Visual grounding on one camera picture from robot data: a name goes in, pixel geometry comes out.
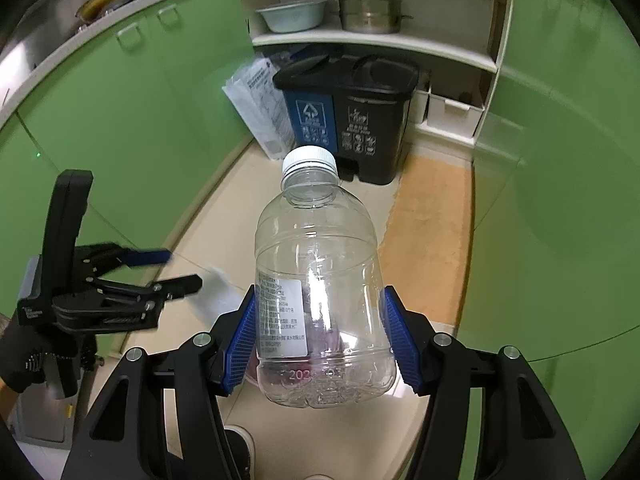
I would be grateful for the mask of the black gloved left hand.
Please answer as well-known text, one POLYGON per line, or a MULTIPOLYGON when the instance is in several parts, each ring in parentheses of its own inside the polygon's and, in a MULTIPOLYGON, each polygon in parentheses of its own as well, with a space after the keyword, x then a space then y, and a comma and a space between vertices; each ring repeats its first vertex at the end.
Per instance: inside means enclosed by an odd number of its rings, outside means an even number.
POLYGON ((43 361, 47 338, 38 327, 22 325, 17 313, 1 336, 1 379, 14 392, 23 393, 46 380, 43 361))

